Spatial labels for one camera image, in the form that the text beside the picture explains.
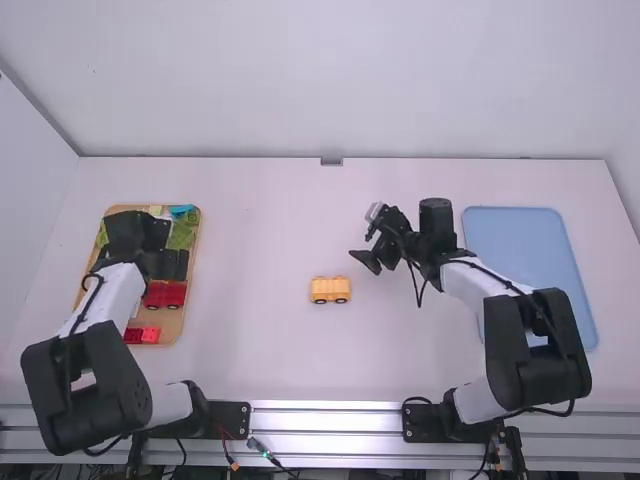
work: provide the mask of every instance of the red lego brick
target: red lego brick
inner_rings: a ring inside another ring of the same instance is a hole
[[[143,305],[149,310],[159,308],[176,309],[184,305],[187,295],[187,284],[183,282],[152,281],[142,298]]]
[[[160,332],[162,331],[161,328],[145,327],[142,330],[142,343],[158,343],[158,340],[160,340]]]
[[[142,328],[127,328],[122,337],[124,343],[128,345],[139,345],[142,343]]]

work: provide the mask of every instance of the metal frame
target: metal frame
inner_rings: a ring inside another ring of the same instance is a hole
[[[481,445],[405,443],[396,402],[259,400],[251,404],[251,433],[290,468],[475,470],[483,454]],[[98,459],[81,453],[54,457],[46,451],[27,405],[0,406],[0,422],[2,463],[124,464],[127,460],[128,440]],[[640,472],[640,406],[578,405],[566,419],[535,414],[509,422],[521,429],[530,470]],[[189,465],[226,464],[217,440],[183,443]],[[270,466],[244,442],[229,442],[229,447],[241,466]],[[150,440],[144,462],[175,465],[182,462],[182,454],[173,440]]]

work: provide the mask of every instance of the green lego brick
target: green lego brick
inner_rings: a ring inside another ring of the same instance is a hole
[[[178,217],[178,222],[186,225],[187,227],[197,227],[200,224],[200,217],[198,216],[198,212],[187,212]]]
[[[96,247],[102,248],[107,243],[109,243],[107,228],[104,226],[104,220],[100,220],[100,230],[98,230],[98,236],[96,237]]]
[[[193,230],[184,225],[182,222],[173,222],[171,236],[167,240],[167,248],[175,250],[189,250],[195,235]]]

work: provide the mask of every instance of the light blue mat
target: light blue mat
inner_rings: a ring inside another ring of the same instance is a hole
[[[598,331],[562,216],[551,208],[469,207],[462,214],[467,249],[485,265],[533,288],[564,290],[585,350],[598,345]],[[484,331],[478,325],[484,342]],[[530,346],[546,337],[527,337]]]

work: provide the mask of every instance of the lego brick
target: lego brick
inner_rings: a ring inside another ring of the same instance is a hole
[[[122,339],[129,345],[139,345],[142,343],[142,328],[127,328]]]
[[[160,340],[160,327],[144,327],[142,328],[142,343],[158,343]]]

